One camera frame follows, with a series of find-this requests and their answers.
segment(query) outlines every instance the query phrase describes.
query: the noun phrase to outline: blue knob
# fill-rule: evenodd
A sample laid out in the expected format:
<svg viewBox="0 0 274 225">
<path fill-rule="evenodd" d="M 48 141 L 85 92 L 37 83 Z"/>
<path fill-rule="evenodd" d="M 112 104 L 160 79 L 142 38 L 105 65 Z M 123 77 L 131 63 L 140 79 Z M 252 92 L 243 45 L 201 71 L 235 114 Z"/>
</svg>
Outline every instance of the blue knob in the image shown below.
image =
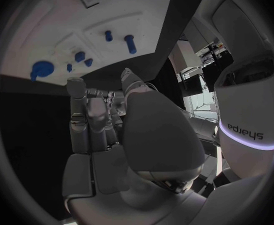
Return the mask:
<svg viewBox="0 0 274 225">
<path fill-rule="evenodd" d="M 67 64 L 67 71 L 70 73 L 73 70 L 73 65 Z"/>
<path fill-rule="evenodd" d="M 37 77 L 47 77 L 54 72 L 54 65 L 49 61 L 38 61 L 33 65 L 30 73 L 31 80 L 36 81 Z"/>
<path fill-rule="evenodd" d="M 74 60 L 79 63 L 83 60 L 85 60 L 85 52 L 79 51 L 74 55 Z"/>
<path fill-rule="evenodd" d="M 87 67 L 91 67 L 92 62 L 93 62 L 93 59 L 92 59 L 92 58 L 89 58 L 89 59 L 87 59 L 86 61 L 84 61 L 85 65 L 86 65 Z"/>
<path fill-rule="evenodd" d="M 126 41 L 127 48 L 130 54 L 135 54 L 137 52 L 133 39 L 134 37 L 132 35 L 127 35 L 124 37 L 124 40 Z"/>
<path fill-rule="evenodd" d="M 111 42 L 113 40 L 111 31 L 106 31 L 104 34 L 106 35 L 106 41 L 107 42 Z"/>
</svg>

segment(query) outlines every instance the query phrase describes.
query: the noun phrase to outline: white pegboard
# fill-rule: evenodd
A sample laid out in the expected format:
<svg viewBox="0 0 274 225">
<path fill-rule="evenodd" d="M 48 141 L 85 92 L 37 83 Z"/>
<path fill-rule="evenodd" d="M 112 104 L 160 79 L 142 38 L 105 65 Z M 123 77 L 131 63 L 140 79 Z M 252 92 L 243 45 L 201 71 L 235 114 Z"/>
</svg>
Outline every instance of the white pegboard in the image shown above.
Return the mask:
<svg viewBox="0 0 274 225">
<path fill-rule="evenodd" d="M 154 53 L 170 0 L 106 0 L 86 8 L 80 0 L 42 0 L 26 17 L 9 43 L 1 74 L 30 79 L 38 61 L 54 64 L 54 72 L 36 80 L 65 85 L 67 78 Z M 105 40 L 105 31 L 113 41 Z M 130 54 L 124 41 L 134 36 Z M 76 52 L 93 59 L 91 67 L 75 62 Z M 72 64 L 72 72 L 67 64 Z"/>
</svg>

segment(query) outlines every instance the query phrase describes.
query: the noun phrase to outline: glowing purple light strip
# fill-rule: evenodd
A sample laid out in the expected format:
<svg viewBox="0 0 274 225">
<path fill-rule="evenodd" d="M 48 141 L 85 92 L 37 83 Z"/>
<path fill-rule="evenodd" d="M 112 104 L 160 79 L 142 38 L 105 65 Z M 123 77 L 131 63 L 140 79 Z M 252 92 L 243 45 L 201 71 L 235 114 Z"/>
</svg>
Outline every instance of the glowing purple light strip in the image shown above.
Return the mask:
<svg viewBox="0 0 274 225">
<path fill-rule="evenodd" d="M 248 142 L 248 141 L 245 141 L 245 140 L 242 140 L 236 136 L 234 136 L 233 134 L 229 133 L 223 126 L 222 124 L 222 121 L 220 120 L 219 121 L 219 127 L 220 129 L 222 130 L 222 132 L 227 135 L 229 138 L 233 139 L 234 141 L 238 142 L 238 143 L 241 143 L 245 146 L 248 146 L 250 148 L 253 148 L 253 149 L 258 149 L 258 150 L 274 150 L 274 145 L 259 145 L 259 144 L 255 144 L 255 143 L 251 143 L 251 142 Z"/>
</svg>

